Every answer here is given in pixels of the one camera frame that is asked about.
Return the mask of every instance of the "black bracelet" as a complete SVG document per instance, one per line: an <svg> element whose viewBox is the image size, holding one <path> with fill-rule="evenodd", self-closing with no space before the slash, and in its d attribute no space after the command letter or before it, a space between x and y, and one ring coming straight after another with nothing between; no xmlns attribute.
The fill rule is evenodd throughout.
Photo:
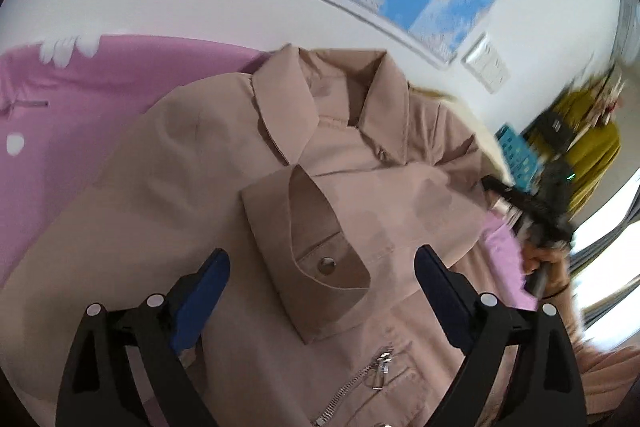
<svg viewBox="0 0 640 427"><path fill-rule="evenodd" d="M557 297L558 295L560 295L563 291L565 291L567 288L569 288L569 286L571 286L571 283L567 283L566 285L564 285L562 287L562 289L559 289L556 293L552 293L551 295L546 295L544 296L542 299L552 299L553 297Z"/></svg>

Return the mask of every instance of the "silver zipper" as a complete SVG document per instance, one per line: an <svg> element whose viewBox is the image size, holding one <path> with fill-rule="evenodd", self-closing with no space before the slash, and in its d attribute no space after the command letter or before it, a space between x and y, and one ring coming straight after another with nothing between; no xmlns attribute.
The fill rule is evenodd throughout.
<svg viewBox="0 0 640 427"><path fill-rule="evenodd" d="M334 394L329 405L322 411L322 414L313 423L315 427L320 427L327 423L335 414L338 406L342 403L351 391L366 377L373 369L376 370L376 376L373 381L372 389L379 391L386 384L386 375L389 372L389 363L393 359L393 349L386 347L378 356L376 356L369 365L363 367L357 374L351 378L344 386L342 386Z"/></svg>

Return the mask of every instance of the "snap button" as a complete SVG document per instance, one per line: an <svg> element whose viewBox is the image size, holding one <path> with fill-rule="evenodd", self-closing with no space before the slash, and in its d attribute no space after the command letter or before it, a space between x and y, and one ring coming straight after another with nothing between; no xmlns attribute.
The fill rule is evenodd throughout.
<svg viewBox="0 0 640 427"><path fill-rule="evenodd" d="M322 275L331 275L335 270L335 261L331 257L322 257L318 262L318 271Z"/></svg>

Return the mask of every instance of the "wall switch panel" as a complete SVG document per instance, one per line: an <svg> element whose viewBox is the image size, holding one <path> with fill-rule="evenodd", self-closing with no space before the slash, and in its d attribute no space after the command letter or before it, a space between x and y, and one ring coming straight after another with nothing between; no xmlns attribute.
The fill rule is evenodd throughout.
<svg viewBox="0 0 640 427"><path fill-rule="evenodd" d="M498 91L511 76L507 65L498 55L498 50L495 49L487 34L476 42L476 45L462 59L462 63L489 92Z"/></svg>

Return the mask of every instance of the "jacket collar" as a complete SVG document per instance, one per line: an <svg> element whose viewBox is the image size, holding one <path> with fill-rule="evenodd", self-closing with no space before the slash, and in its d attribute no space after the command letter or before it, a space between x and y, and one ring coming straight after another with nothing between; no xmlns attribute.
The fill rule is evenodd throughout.
<svg viewBox="0 0 640 427"><path fill-rule="evenodd" d="M408 84L386 52L317 50L288 44L253 76L255 100L267 132L289 165L299 161L318 127L307 77L358 74L369 84L357 127L397 164L407 163Z"/></svg>

